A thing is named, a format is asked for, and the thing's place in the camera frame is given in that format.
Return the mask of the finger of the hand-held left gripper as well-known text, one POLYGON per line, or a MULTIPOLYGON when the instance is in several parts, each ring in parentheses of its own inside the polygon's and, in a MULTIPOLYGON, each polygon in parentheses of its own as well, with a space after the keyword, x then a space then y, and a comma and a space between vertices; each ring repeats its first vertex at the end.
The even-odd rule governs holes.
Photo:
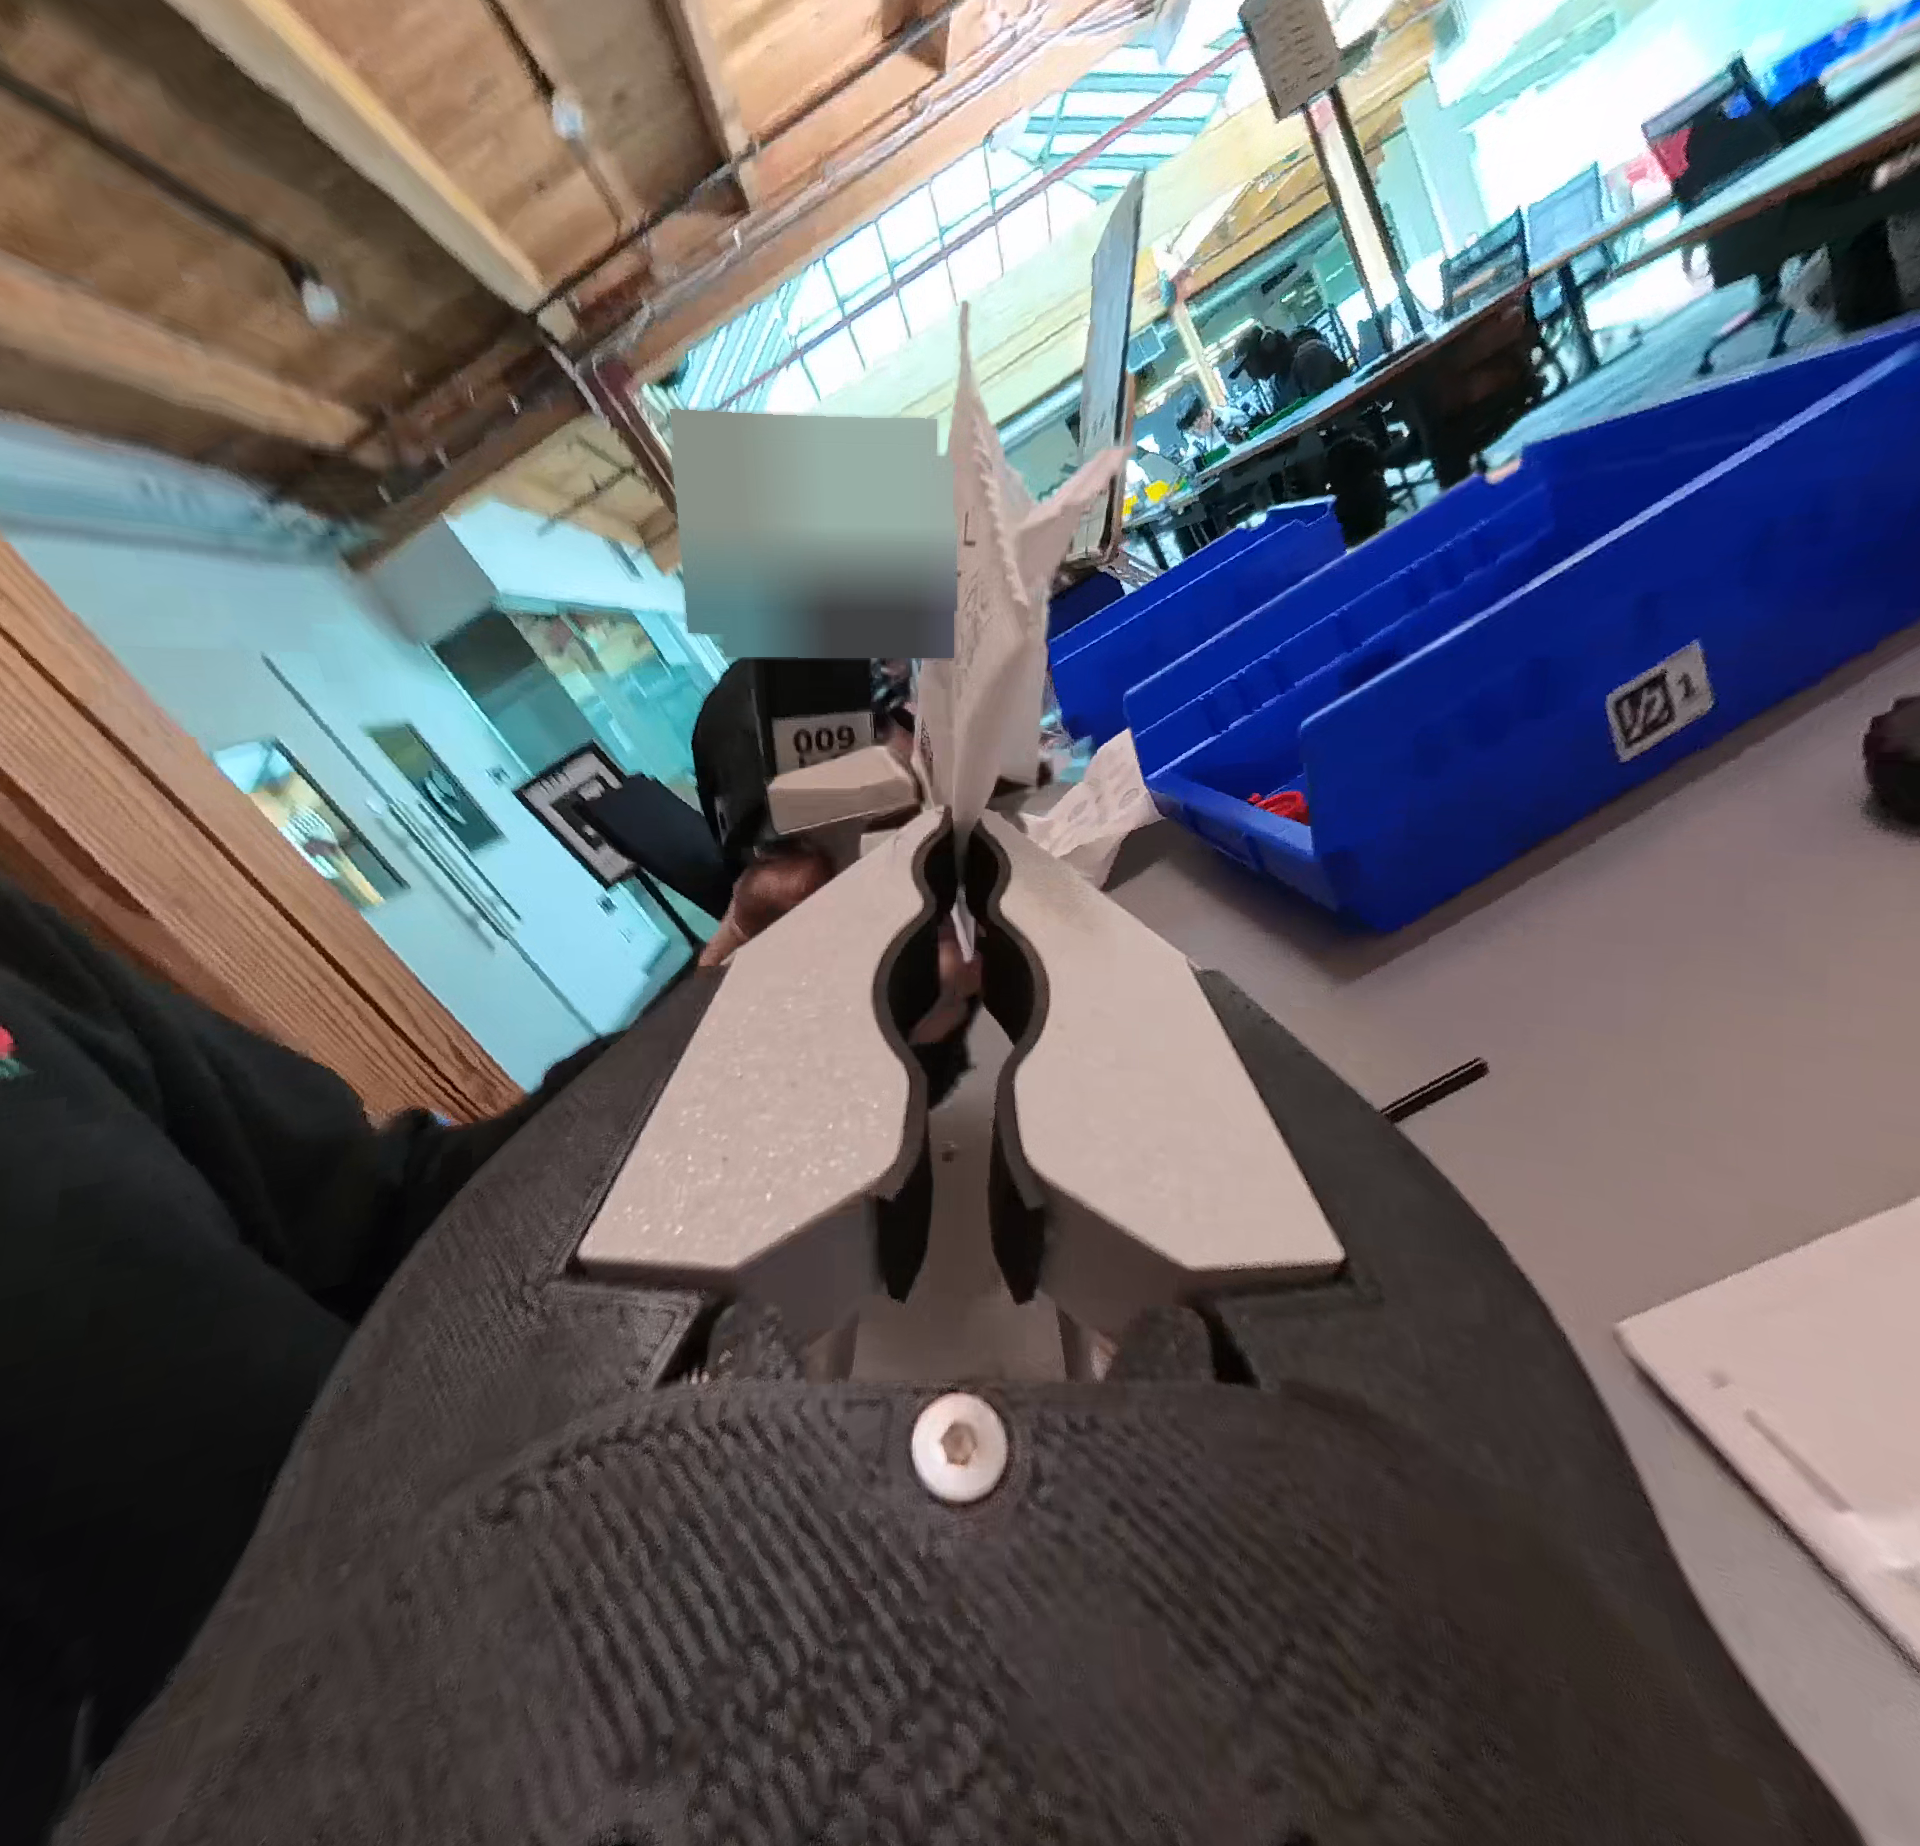
POLYGON ((869 828, 920 814, 920 784, 897 751, 835 751, 767 784, 772 841, 801 841, 822 828, 869 828))

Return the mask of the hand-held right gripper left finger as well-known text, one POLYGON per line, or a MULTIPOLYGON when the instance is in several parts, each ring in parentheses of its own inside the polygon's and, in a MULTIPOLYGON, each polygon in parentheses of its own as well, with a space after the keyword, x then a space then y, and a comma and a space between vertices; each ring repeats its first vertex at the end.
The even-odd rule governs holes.
POLYGON ((933 1102, 916 1025, 941 994, 947 814, 920 814, 709 985, 611 1168, 574 1286, 772 1308, 801 1374, 848 1374, 933 1230, 933 1102))

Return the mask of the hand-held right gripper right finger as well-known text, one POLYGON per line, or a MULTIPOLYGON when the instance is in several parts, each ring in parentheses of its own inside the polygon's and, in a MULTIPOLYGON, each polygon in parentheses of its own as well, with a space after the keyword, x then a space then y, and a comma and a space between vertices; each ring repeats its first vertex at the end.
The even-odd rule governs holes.
POLYGON ((1011 820, 971 834, 971 920, 1006 1033, 992 1264, 1011 1301, 1054 1308, 1060 1374, 1107 1374, 1148 1308, 1341 1279, 1311 1168, 1170 937, 1011 820))

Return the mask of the long black toy axle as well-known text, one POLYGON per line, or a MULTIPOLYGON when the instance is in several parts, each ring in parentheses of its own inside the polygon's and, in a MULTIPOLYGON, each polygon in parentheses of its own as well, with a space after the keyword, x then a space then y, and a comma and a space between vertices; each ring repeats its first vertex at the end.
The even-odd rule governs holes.
POLYGON ((1411 1123, 1411 1113, 1431 1113, 1431 1108, 1443 1108, 1443 1102, 1459 1102, 1459 1095, 1471 1095, 1471 1082, 1484 1082, 1484 1079, 1490 1079, 1490 1064, 1471 1056, 1471 1064, 1452 1064, 1443 1079, 1431 1079, 1431 1082, 1389 1102, 1377 1113, 1398 1128, 1398 1123, 1411 1123))

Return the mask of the blue tagged parts bin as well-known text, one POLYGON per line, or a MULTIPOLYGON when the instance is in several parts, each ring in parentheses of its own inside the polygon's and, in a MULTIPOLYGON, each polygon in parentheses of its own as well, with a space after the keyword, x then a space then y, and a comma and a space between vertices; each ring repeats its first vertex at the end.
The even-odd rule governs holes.
POLYGON ((1398 927, 1920 620, 1920 324, 1525 444, 1132 689, 1160 820, 1398 927), (1311 828, 1247 800, 1302 790, 1311 828))

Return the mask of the white instruction booklet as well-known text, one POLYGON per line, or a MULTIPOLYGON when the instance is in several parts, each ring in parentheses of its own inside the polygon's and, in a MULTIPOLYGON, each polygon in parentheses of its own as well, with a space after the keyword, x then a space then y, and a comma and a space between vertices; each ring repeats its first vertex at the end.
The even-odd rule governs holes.
POLYGON ((1920 1202, 1650 1301, 1617 1353, 1920 1664, 1920 1202))

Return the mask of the grey desk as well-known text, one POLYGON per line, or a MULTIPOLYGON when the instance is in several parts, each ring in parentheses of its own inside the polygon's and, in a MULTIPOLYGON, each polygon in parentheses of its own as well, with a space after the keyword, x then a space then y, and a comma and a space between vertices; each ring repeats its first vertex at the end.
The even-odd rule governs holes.
POLYGON ((1920 1833, 1915 1664, 1642 1379, 1617 1315, 1915 1197, 1915 841, 1859 764, 1893 698, 1915 636, 1390 937, 1184 828, 1108 868, 1368 1102, 1490 1064, 1408 1132, 1574 1338, 1699 1617, 1867 1841, 1920 1833))

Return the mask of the blue plastic bin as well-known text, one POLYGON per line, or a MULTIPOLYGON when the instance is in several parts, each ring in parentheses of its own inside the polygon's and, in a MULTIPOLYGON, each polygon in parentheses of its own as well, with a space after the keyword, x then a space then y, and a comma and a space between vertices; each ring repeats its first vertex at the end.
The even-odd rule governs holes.
POLYGON ((1203 648, 1229 620, 1293 595, 1341 554, 1338 499, 1285 499, 1257 529, 1229 529, 1154 588, 1116 595, 1107 614, 1045 645, 1045 685, 1067 734, 1116 734, 1127 689, 1203 648))

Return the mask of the white standing board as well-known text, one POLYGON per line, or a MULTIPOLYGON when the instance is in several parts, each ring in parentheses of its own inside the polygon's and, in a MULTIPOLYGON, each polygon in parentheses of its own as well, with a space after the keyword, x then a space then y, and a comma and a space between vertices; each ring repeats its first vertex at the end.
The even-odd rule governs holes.
POLYGON ((1108 218, 1090 252, 1090 355, 1080 355, 1080 396, 1079 396, 1079 489, 1090 489, 1079 509, 1067 562, 1107 562, 1116 551, 1116 499, 1127 499, 1127 459, 1132 459, 1132 288, 1143 288, 1143 211, 1148 177, 1127 177, 1108 200, 1108 218))

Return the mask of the person's black sweater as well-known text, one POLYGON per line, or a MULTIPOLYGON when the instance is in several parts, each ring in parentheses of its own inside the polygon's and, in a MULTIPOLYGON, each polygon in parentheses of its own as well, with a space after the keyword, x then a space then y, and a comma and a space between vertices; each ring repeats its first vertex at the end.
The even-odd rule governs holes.
POLYGON ((8 891, 0 1579, 8 1841, 168 1686, 356 1308, 581 1064, 403 1113, 8 891))

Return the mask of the black toy tire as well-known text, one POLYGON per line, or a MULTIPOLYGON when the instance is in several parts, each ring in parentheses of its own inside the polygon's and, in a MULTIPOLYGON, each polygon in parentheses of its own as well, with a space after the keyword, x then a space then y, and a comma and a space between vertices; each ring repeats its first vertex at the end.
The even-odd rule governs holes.
POLYGON ((1902 698, 1867 723, 1867 790, 1877 828, 1920 834, 1920 698, 1902 698))

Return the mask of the long wooden table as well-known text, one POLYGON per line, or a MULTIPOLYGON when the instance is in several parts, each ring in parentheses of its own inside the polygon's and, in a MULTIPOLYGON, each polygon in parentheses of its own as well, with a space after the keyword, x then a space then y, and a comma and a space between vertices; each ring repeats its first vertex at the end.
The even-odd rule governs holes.
POLYGON ((1666 172, 1650 164, 1650 202, 1622 218, 1574 218, 1599 172, 1560 184, 1548 202, 1512 211, 1471 252, 1443 259, 1443 324, 1390 357, 1349 376, 1341 387, 1285 411, 1254 444, 1220 448, 1189 489, 1143 509, 1143 534, 1220 541, 1247 516, 1280 499, 1338 499, 1341 534, 1389 529, 1389 474, 1431 468, 1437 489, 1471 480, 1471 468, 1544 411, 1560 376, 1560 343, 1599 366, 1591 281, 1650 268, 1682 240, 1779 211, 1790 247, 1833 247, 1893 211, 1915 211, 1915 134, 1920 134, 1920 66, 1893 45, 1833 51, 1833 39, 1792 51, 1832 86, 1832 120, 1766 164, 1752 184, 1726 191, 1697 228, 1682 228, 1666 172))

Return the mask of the hanging sign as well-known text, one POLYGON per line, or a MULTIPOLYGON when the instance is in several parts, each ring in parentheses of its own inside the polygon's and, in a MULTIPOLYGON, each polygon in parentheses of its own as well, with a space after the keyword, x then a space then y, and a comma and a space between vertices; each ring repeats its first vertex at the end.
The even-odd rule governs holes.
POLYGON ((1239 0, 1272 120, 1293 120, 1341 76, 1341 45, 1319 0, 1239 0))

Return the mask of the black office chair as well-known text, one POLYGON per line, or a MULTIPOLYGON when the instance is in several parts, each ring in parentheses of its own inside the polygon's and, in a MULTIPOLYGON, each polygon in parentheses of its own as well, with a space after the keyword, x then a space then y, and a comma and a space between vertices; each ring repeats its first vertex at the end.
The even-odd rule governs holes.
MULTIPOLYGON (((1643 120, 1643 150, 1666 172, 1682 228, 1697 228, 1726 191, 1752 184, 1820 120, 1832 120, 1820 72, 1792 59, 1779 76, 1758 76, 1741 59, 1733 59, 1710 86, 1643 120)), ((1800 252, 1790 247, 1790 218, 1758 211, 1699 240, 1682 240, 1682 259, 1697 252, 1710 268, 1710 288, 1752 281, 1752 303, 1699 339, 1697 378, 1710 378, 1726 343, 1741 339, 1752 324, 1773 324, 1766 355, 1790 355, 1792 324, 1790 259, 1800 252)))

